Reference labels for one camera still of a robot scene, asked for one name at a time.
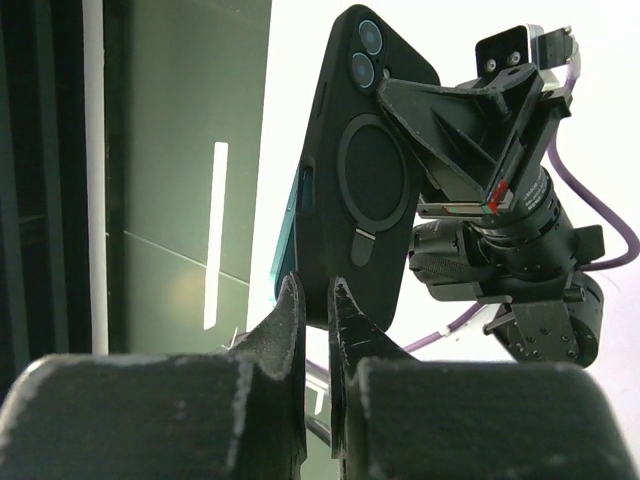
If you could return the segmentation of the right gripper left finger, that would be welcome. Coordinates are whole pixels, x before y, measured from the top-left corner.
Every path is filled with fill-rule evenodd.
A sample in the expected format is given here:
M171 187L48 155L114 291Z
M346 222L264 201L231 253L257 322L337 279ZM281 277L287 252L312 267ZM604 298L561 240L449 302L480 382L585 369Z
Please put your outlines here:
M219 354L56 354L1 408L5 479L296 479L307 456L305 299Z

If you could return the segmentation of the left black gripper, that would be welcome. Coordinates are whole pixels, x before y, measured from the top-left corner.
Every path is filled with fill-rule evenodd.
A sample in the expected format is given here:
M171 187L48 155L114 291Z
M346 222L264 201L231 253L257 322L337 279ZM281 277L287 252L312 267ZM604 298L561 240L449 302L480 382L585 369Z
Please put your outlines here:
M415 147L426 194L409 265L440 301L569 311L595 293L600 227L569 220L541 161L569 114L532 65L456 88L388 79L384 113Z

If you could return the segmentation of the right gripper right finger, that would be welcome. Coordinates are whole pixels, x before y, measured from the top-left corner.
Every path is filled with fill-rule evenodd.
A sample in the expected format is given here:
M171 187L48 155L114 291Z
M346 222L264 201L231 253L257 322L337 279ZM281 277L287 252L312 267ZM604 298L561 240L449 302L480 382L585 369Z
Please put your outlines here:
M423 362L327 291L331 448L344 479L635 479L609 403L567 363Z

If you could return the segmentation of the black phone case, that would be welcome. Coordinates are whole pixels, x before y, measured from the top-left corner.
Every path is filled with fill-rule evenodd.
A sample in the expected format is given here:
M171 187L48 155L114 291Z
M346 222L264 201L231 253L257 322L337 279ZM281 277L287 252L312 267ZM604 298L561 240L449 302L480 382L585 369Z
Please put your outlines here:
M420 171L377 103L388 77L440 82L373 10L350 6L332 26L299 162L295 269L316 328L328 326L335 276L380 329L396 311Z

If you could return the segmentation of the phone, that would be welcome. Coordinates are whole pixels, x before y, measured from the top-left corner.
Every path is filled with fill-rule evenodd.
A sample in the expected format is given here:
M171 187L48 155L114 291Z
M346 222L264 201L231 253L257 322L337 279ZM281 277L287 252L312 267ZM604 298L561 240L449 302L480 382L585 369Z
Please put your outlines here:
M295 265L295 216L297 193L299 184L299 170L296 170L291 190L286 203L284 216L276 243L273 261L270 269L271 301L276 303L284 278L293 272Z

